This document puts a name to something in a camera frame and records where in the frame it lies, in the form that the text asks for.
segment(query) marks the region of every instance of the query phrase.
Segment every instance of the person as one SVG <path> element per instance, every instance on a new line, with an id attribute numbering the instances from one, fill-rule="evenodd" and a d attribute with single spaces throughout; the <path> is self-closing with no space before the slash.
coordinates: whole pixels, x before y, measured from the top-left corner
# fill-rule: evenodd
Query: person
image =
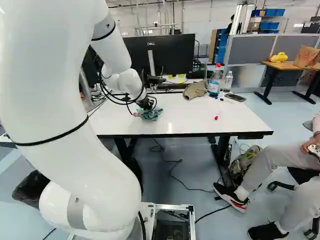
<path id="1" fill-rule="evenodd" d="M 320 171 L 317 157 L 309 154 L 308 146 L 320 146 L 320 112 L 312 120 L 313 136 L 305 143 L 271 145 L 258 153 L 243 177 L 241 185 L 232 191 L 219 183 L 214 183 L 215 192 L 235 209 L 246 213 L 249 194 L 258 188 L 276 167 L 295 167 Z M 320 216 L 320 176 L 313 177 L 297 187 L 285 212 L 280 219 L 248 230 L 252 240 L 284 239 L 290 231 L 310 223 Z"/>
<path id="2" fill-rule="evenodd" d="M 228 27 L 227 27 L 226 30 L 225 30 L 225 33 L 227 34 L 227 36 L 229 36 L 229 34 L 230 34 L 231 27 L 232 27 L 232 23 L 234 22 L 234 18 L 235 18 L 235 15 L 233 14 L 233 15 L 230 17 L 231 23 L 229 23 Z M 236 30 L 237 33 L 240 33 L 240 31 L 241 31 L 241 26 L 242 26 L 242 23 L 239 22 L 238 28 L 237 28 L 237 30 Z"/>

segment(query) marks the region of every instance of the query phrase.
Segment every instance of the game controller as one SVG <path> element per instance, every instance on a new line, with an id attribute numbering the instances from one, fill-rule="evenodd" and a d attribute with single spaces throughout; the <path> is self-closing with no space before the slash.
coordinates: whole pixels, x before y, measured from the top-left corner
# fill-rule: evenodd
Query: game controller
<path id="1" fill-rule="evenodd" d="M 309 154 L 315 156 L 320 161 L 320 152 L 318 151 L 318 146 L 315 144 L 309 145 L 307 147 Z"/>

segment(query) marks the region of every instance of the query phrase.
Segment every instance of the yellow toy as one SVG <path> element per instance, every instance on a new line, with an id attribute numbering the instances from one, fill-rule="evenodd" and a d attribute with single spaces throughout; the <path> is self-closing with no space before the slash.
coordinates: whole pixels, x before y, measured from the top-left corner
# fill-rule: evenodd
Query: yellow toy
<path id="1" fill-rule="evenodd" d="M 273 55 L 268 58 L 269 62 L 282 63 L 288 59 L 288 56 L 284 52 L 279 52 L 277 55 Z"/>

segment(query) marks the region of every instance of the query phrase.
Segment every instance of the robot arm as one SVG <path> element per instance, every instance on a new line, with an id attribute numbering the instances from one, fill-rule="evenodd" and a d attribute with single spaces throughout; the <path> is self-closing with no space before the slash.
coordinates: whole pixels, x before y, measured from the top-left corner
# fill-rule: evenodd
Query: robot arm
<path id="1" fill-rule="evenodd" d="M 101 76 L 105 84 L 115 90 L 130 94 L 145 110 L 153 107 L 111 14 L 94 26 L 91 46 L 104 61 Z"/>
<path id="2" fill-rule="evenodd" d="M 140 185 L 85 121 L 78 88 L 92 36 L 101 38 L 92 46 L 119 82 L 132 72 L 117 27 L 106 32 L 110 22 L 104 0 L 0 0 L 0 116 L 21 153 L 52 181 L 39 203 L 49 223 L 88 239 L 125 240 Z"/>

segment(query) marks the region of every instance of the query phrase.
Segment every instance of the chair wheel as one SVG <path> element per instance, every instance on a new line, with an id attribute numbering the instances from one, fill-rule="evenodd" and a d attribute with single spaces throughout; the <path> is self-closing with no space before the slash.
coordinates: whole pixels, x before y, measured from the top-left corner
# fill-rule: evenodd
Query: chair wheel
<path id="1" fill-rule="evenodd" d="M 269 185 L 268 185 L 267 188 L 268 188 L 271 192 L 273 192 L 277 187 L 278 187 L 277 185 L 275 185 L 273 182 L 271 182 L 271 183 L 269 183 Z"/>
<path id="2" fill-rule="evenodd" d="M 315 240 L 318 236 L 317 233 L 314 233 L 311 229 L 303 233 L 308 240 Z"/>

